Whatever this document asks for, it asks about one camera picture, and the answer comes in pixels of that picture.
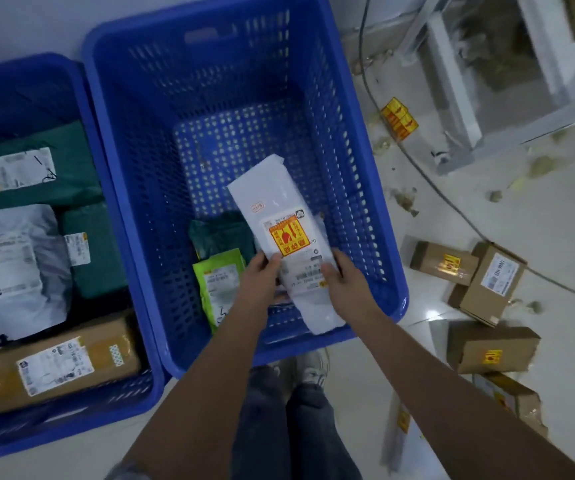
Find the person's left arm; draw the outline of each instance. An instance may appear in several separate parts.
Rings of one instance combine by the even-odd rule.
[[[254,349],[281,255],[257,254],[214,337],[149,420],[123,462],[151,480],[228,479]]]

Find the person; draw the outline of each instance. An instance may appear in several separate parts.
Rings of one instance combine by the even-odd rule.
[[[331,302],[370,350],[453,479],[575,479],[575,463],[476,390],[385,315],[341,251]],[[281,256],[256,255],[219,329],[108,478],[360,479],[334,424],[323,355],[298,359],[284,406],[270,367],[251,368]]]

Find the green package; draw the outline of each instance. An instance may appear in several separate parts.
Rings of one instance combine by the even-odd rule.
[[[201,304],[212,333],[223,321],[235,302],[239,289],[239,275],[245,263],[241,251],[232,249],[192,265],[199,281]]]
[[[201,260],[238,249],[247,263],[256,253],[254,236],[241,212],[228,211],[207,221],[190,221],[188,235]]]
[[[128,286],[105,202],[68,210],[60,226],[72,261],[72,277],[83,298]]]
[[[0,143],[0,209],[103,198],[81,121]]]

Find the blue jeans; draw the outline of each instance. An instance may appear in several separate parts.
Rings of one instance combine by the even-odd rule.
[[[284,406],[270,367],[252,369],[232,450],[233,480],[360,480],[336,431],[334,409],[314,384]]]

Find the gray cord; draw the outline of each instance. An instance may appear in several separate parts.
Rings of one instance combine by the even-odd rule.
[[[376,111],[378,112],[379,117],[381,118],[381,121],[383,121],[385,128],[387,128],[390,136],[392,136],[392,139],[394,139],[396,146],[399,147],[399,149],[401,150],[401,153],[403,153],[405,155],[405,157],[408,159],[408,161],[411,163],[411,165],[416,169],[416,171],[419,172],[420,176],[423,177],[423,179],[432,188],[432,190],[434,190],[436,192],[436,194],[439,197],[441,197],[443,202],[448,204],[459,216],[461,216],[461,218],[468,224],[468,226],[470,226],[472,228],[472,230],[475,233],[477,233],[479,235],[479,237],[482,240],[489,241],[489,239],[485,236],[485,234],[482,233],[477,226],[475,226],[475,224],[463,213],[463,211],[461,209],[459,209],[455,204],[452,203],[452,201],[436,186],[436,184],[431,180],[431,178],[427,176],[427,174],[423,171],[423,169],[419,166],[419,164],[414,160],[414,158],[412,158],[411,154],[408,153],[407,150],[405,150],[405,148],[403,147],[403,144],[401,144],[401,141],[399,140],[398,135],[396,133],[394,133],[394,130],[390,126],[390,123],[388,122],[387,119],[385,119],[385,116],[381,112],[381,108],[379,107],[378,103],[376,102],[376,99],[374,99],[374,96],[372,95],[372,91],[370,90],[369,84],[367,83],[367,77],[365,76],[365,65],[363,63],[363,32],[365,31],[365,21],[367,20],[367,12],[369,11],[369,6],[370,6],[371,2],[372,2],[372,0],[365,0],[365,9],[363,10],[363,19],[361,20],[361,27],[360,27],[360,30],[358,31],[358,63],[360,64],[360,67],[361,67],[361,77],[363,78],[363,85],[365,86],[365,90],[367,91],[367,95],[369,96],[370,100],[372,101],[372,104],[376,108]],[[540,273],[539,271],[532,269],[530,266],[527,266],[526,269],[530,273],[532,273],[533,275],[538,276],[540,279],[545,280],[548,283],[551,283],[555,286],[558,286],[559,288],[562,288],[563,290],[568,291],[568,292],[575,295],[574,289],[569,288],[569,287],[565,286],[564,284],[559,283],[558,281],[547,277],[546,275]]]

